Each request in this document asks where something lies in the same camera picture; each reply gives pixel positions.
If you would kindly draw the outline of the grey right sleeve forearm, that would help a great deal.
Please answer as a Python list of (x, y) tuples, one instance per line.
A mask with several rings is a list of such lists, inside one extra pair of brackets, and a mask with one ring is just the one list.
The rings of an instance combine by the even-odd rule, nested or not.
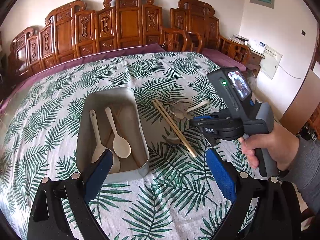
[(319, 213), (319, 140), (299, 138), (298, 152), (285, 181), (294, 183), (314, 214)]

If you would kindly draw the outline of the person's right hand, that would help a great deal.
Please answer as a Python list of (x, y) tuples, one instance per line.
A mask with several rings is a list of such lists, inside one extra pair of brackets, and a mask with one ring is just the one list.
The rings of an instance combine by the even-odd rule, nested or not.
[(259, 160), (255, 150), (267, 149), (271, 158), (277, 163), (277, 168), (281, 171), (288, 170), (295, 159), (299, 148), (299, 139), (289, 132), (285, 127), (277, 122), (268, 134), (255, 134), (247, 139), (239, 138), (241, 150), (246, 155), (250, 166), (256, 169)]

